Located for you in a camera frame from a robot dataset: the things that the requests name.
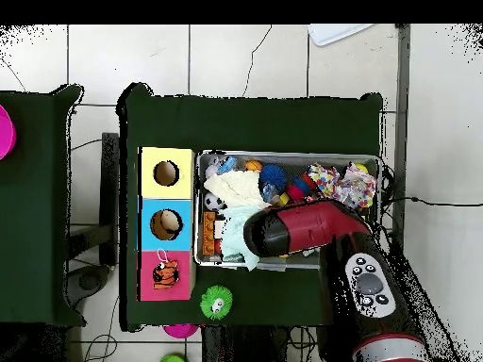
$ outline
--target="pink bowl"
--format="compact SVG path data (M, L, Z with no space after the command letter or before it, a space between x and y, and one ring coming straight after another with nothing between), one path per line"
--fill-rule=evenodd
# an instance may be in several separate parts
M168 335L176 338L187 338L198 330L198 326L190 324L169 325L162 328Z
M7 111L0 106L0 159L6 156L13 146L17 135Z

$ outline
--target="green tablecloth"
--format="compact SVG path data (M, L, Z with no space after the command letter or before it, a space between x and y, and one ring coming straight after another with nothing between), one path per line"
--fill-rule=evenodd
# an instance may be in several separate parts
M185 302L136 300L138 146L379 155L380 94L357 99L218 99L156 97L143 84L121 96L122 166L121 319L127 325L209 323L199 308L214 284L233 292L223 324L316 325L327 323L317 271L233 271L198 267L192 298Z
M63 296L66 127L81 92L0 91L17 132L13 151L0 161L0 321L82 324Z

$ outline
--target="orange ball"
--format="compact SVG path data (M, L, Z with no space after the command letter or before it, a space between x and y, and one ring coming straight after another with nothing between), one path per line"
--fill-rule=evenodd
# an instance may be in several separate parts
M261 163L259 161L255 161L254 159L251 159L249 161L246 161L245 163L245 169L247 171L261 171Z

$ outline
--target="metal tray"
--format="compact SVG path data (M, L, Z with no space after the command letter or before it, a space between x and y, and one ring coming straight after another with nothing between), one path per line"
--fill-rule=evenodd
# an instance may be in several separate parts
M339 155L339 154L312 154L312 153L261 153L245 151L223 151L223 150L204 150L196 155L195 174L196 181L199 182L198 188L194 193L194 260L201 266L219 266L228 268L244 267L242 262L223 262L218 255L203 255L203 235L198 233L203 231L203 198L208 192L204 188L205 169L209 165L209 160L213 155L234 156L238 162L244 164L249 159L256 159L263 164L275 164L281 167L291 183L292 176L300 176L307 170L308 165L318 162L324 167L336 167L340 171L349 164L349 161L363 164L368 172L377 179L376 194L370 212L375 212L375 217L380 220L381 214L381 179L382 179L382 160L378 156L360 155ZM309 256L302 253L291 255L287 258L272 256L261 258L257 268L273 271L284 271L286 268L299 269L318 269L319 253L314 252Z

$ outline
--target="blue box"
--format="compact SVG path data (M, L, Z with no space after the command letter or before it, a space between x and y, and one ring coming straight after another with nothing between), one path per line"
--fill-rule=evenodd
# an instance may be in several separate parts
M182 228L174 239L158 239L151 231L151 218L156 212L165 209L173 211L181 219ZM192 200L142 199L141 221L142 226L141 229L138 226L138 232L142 233L142 250L182 251L192 247Z

